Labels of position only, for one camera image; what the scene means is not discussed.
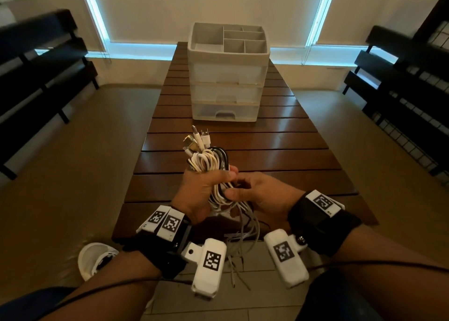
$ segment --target person's right hand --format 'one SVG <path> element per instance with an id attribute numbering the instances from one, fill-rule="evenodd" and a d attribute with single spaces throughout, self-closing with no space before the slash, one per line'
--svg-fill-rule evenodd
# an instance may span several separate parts
<path id="1" fill-rule="evenodd" d="M 261 172 L 239 173 L 234 181 L 243 188 L 228 188 L 226 198 L 251 201 L 255 210 L 281 220 L 287 220 L 288 212 L 305 193 Z"/>

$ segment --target wooden table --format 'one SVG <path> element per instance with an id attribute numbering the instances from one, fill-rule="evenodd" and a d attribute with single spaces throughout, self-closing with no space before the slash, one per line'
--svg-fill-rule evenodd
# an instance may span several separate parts
<path id="1" fill-rule="evenodd" d="M 342 202 L 365 224 L 377 224 L 271 61 L 256 122 L 194 121 L 187 43 L 179 42 L 115 225 L 115 242 L 132 236 L 160 204 L 174 197 L 186 168 L 182 142 L 192 125 L 209 129 L 212 144 L 227 150 L 229 162 L 240 171 L 262 171 L 305 191 L 317 189 Z M 208 219 L 197 234 L 219 237 L 223 229 L 233 227 L 224 218 Z M 269 231 L 265 225 L 261 228 Z"/>

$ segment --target person's left hand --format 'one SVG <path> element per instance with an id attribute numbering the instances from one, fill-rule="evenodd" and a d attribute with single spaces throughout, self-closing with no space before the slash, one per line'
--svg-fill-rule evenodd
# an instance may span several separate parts
<path id="1" fill-rule="evenodd" d="M 237 177 L 239 170 L 230 166 L 230 171 L 210 171 L 198 173 L 185 170 L 178 193 L 171 201 L 171 206 L 185 213 L 192 224 L 201 223 L 209 216 L 209 196 L 212 187 L 222 182 L 231 182 Z"/>

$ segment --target pant leg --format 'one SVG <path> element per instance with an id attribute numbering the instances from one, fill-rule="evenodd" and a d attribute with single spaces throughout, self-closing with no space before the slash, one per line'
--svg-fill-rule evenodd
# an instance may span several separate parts
<path id="1" fill-rule="evenodd" d="M 382 318 L 337 269 L 329 269 L 310 285 L 296 321 L 381 321 Z"/>
<path id="2" fill-rule="evenodd" d="M 75 289 L 51 287 L 9 301 L 0 306 L 0 320 L 31 321 L 57 305 Z"/>

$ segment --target white plant pot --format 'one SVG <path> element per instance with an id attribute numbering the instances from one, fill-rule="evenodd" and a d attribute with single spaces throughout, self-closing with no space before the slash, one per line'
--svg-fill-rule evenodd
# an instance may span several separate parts
<path id="1" fill-rule="evenodd" d="M 0 27 L 16 22 L 13 13 L 9 9 L 9 7 L 6 6 L 6 3 L 9 1 L 12 0 L 0 0 Z"/>

